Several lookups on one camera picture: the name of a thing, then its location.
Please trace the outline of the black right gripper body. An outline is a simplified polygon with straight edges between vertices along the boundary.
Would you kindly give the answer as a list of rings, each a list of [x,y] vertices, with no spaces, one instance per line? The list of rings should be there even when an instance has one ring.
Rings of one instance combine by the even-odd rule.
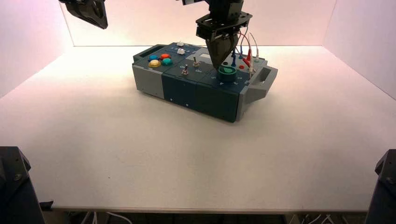
[[[196,35],[207,41],[238,33],[252,18],[252,14],[242,11],[243,0],[207,0],[206,3],[209,14],[196,20]]]

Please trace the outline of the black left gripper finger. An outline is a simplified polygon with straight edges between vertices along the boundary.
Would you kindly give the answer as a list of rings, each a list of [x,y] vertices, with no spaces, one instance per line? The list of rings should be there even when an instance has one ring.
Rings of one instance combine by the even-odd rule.
[[[101,29],[108,27],[104,0],[60,0],[59,2],[63,3],[74,17]]]

